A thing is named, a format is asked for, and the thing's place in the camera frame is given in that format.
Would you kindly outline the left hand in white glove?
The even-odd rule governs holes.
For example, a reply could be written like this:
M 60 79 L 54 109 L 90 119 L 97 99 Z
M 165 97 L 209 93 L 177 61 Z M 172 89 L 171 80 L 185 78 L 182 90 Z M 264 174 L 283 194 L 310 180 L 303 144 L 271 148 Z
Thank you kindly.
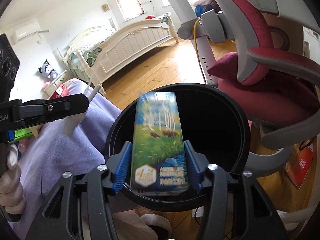
M 6 170 L 1 175 L 1 206 L 8 214 L 21 215 L 26 200 L 20 182 L 22 171 L 18 163 L 18 148 L 15 144 L 8 144 L 4 149 Z

